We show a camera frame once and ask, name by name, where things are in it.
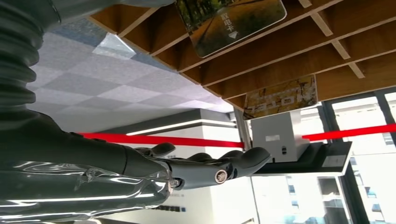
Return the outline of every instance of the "ceiling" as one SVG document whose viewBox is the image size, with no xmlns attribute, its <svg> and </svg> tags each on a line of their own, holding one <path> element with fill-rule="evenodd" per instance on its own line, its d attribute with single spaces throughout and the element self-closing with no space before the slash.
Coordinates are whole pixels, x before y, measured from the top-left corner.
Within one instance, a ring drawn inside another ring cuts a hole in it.
<svg viewBox="0 0 396 224">
<path fill-rule="evenodd" d="M 36 102 L 28 108 L 75 132 L 100 131 L 191 108 L 233 110 L 150 56 L 116 43 L 117 39 L 101 46 L 105 37 L 105 31 L 87 20 L 46 34 L 40 62 L 32 67 L 37 80 L 28 84 Z"/>
</svg>

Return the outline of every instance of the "glossy gray surface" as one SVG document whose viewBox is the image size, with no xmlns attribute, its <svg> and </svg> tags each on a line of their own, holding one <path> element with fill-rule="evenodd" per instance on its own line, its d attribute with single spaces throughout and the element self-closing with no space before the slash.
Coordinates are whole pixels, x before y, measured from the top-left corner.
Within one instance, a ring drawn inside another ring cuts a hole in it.
<svg viewBox="0 0 396 224">
<path fill-rule="evenodd" d="M 0 223 L 87 220 L 153 208 L 170 193 L 166 171 L 132 178 L 87 165 L 2 162 Z"/>
</svg>

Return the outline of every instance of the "window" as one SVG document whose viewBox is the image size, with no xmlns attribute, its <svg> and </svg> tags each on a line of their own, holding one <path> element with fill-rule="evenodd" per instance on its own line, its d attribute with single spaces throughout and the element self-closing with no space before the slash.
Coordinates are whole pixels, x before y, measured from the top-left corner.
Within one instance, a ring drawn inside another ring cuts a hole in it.
<svg viewBox="0 0 396 224">
<path fill-rule="evenodd" d="M 373 189 L 371 189 L 371 187 L 365 187 L 365 189 L 366 189 L 366 192 L 367 192 L 367 197 L 377 198 L 377 195 L 375 194 Z"/>
<path fill-rule="evenodd" d="M 390 133 L 382 133 L 382 137 L 384 138 L 385 144 L 387 146 L 393 145 L 393 139 Z"/>
<path fill-rule="evenodd" d="M 358 185 L 363 185 L 363 180 L 361 179 L 361 175 L 359 171 L 355 171 L 356 183 Z"/>
<path fill-rule="evenodd" d="M 371 210 L 374 212 L 381 212 L 380 204 L 373 204 Z"/>
<path fill-rule="evenodd" d="M 350 162 L 352 166 L 357 165 L 355 157 L 351 157 Z"/>
<path fill-rule="evenodd" d="M 289 193 L 290 194 L 295 194 L 296 193 L 296 190 L 294 189 L 293 185 L 289 185 Z"/>
<path fill-rule="evenodd" d="M 388 95 L 386 99 L 395 116 L 396 93 Z M 377 97 L 347 100 L 334 103 L 332 107 L 340 130 L 386 124 L 385 115 Z M 383 221 L 385 217 L 387 223 L 395 223 L 396 214 L 392 210 L 396 196 L 392 186 L 396 182 L 396 177 L 392 167 L 396 160 L 396 147 L 392 135 L 390 133 L 368 134 L 344 138 L 344 141 L 352 142 L 351 149 L 354 156 L 350 162 L 369 220 L 371 222 Z"/>
</svg>

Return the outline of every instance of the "hanging sign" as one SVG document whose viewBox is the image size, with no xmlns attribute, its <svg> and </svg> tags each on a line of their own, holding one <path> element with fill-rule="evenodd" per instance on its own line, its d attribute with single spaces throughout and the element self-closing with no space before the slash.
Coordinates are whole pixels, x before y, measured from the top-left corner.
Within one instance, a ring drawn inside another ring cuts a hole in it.
<svg viewBox="0 0 396 224">
<path fill-rule="evenodd" d="M 249 92 L 244 120 L 302 109 L 318 102 L 315 75 Z"/>
<path fill-rule="evenodd" d="M 177 0 L 199 57 L 209 56 L 286 17 L 281 0 Z"/>
</svg>

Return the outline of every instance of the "glass wall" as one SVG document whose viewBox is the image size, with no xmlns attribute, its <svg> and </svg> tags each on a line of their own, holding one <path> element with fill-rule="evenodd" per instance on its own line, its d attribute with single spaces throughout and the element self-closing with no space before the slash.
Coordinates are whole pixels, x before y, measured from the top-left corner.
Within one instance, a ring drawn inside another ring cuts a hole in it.
<svg viewBox="0 0 396 224">
<path fill-rule="evenodd" d="M 319 113 L 327 110 L 325 106 L 302 110 L 304 134 L 324 132 L 324 122 L 326 127 L 331 126 L 333 130 L 394 124 L 396 89 L 336 99 L 326 102 L 326 105 L 333 110 L 330 114 L 335 116 L 335 121 L 324 117 L 328 112 Z M 396 133 L 343 139 L 352 142 L 350 164 L 371 224 L 396 224 L 393 203 L 396 201 L 395 140 Z M 254 176 L 252 180 L 262 224 L 352 223 L 338 178 Z"/>
<path fill-rule="evenodd" d="M 302 134 L 322 133 L 318 108 L 301 111 Z M 262 224 L 347 224 L 349 215 L 334 177 L 252 177 Z"/>
<path fill-rule="evenodd" d="M 340 130 L 386 125 L 376 95 L 333 103 Z M 396 93 L 385 95 L 392 114 L 396 115 Z M 396 223 L 394 212 L 395 184 L 394 161 L 396 147 L 390 133 L 377 133 L 344 138 L 352 141 L 351 165 L 361 198 L 371 223 Z"/>
</svg>

